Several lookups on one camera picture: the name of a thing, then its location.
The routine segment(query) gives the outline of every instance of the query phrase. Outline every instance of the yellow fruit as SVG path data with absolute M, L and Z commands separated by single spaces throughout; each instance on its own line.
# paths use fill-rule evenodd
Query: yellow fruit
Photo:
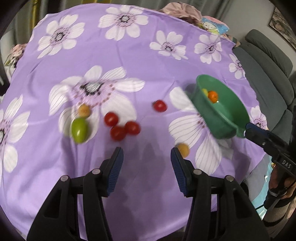
M 186 145 L 185 143 L 180 143 L 177 145 L 177 148 L 183 158 L 188 157 L 189 152 L 190 152 L 188 145 Z
M 89 108 L 88 105 L 86 104 L 82 104 L 79 108 L 78 108 L 78 115 L 81 118 L 87 118 L 91 115 L 91 109 Z
M 208 92 L 207 89 L 203 88 L 203 89 L 202 89 L 202 92 L 205 94 L 206 97 L 209 96 L 209 92 Z

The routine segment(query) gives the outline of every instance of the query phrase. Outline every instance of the metal bolt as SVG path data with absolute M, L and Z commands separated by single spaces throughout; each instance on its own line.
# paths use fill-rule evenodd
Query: metal bolt
M 202 171 L 199 170 L 199 169 L 194 169 L 194 170 L 193 170 L 193 173 L 194 173 L 195 175 L 201 175 L 201 174 L 202 174 Z
M 61 177 L 61 181 L 62 182 L 65 182 L 67 180 L 68 180 L 68 176 L 67 175 L 64 175 L 64 176 Z
M 229 181 L 229 182 L 233 182 L 234 181 L 234 177 L 233 176 L 226 176 L 226 180 Z
M 92 172 L 92 174 L 94 174 L 94 175 L 98 175 L 98 174 L 100 174 L 101 170 L 98 169 L 98 168 L 96 168 L 96 169 L 93 169 L 91 172 Z

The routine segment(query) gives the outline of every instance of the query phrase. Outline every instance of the green plum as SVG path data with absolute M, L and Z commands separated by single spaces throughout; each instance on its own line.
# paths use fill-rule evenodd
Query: green plum
M 89 126 L 84 118 L 77 118 L 72 122 L 72 136 L 77 144 L 83 143 L 88 137 Z

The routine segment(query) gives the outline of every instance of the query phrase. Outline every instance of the purple tablecloth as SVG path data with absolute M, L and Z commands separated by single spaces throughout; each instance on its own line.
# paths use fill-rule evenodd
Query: purple tablecloth
M 179 191 L 170 162 L 176 143 L 189 145 L 188 159 L 208 174 L 242 181 L 263 150 L 237 137 L 216 141 L 183 92 L 198 75 L 209 74 L 266 129 L 233 46 L 137 7 L 86 4 L 47 15 L 33 30 L 0 105 L 0 204 L 12 224 L 26 235 L 62 175 L 85 175 L 116 146 L 125 160 L 114 193 L 104 200 L 114 240 L 153 241 L 186 224 L 191 199 Z M 168 105 L 166 112 L 153 110 L 158 99 Z M 92 108 L 91 131 L 86 143 L 76 145 L 70 126 L 83 103 Z M 109 111 L 120 124 L 136 120 L 141 133 L 112 141 L 103 121 Z

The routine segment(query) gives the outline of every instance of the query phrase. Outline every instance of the green bowl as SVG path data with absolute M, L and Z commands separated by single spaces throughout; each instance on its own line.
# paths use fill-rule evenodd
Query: green bowl
M 216 91 L 218 101 L 213 104 L 203 88 Z M 235 135 L 244 138 L 246 124 L 250 122 L 248 112 L 237 95 L 221 81 L 206 74 L 199 75 L 191 101 L 215 138 L 228 139 Z

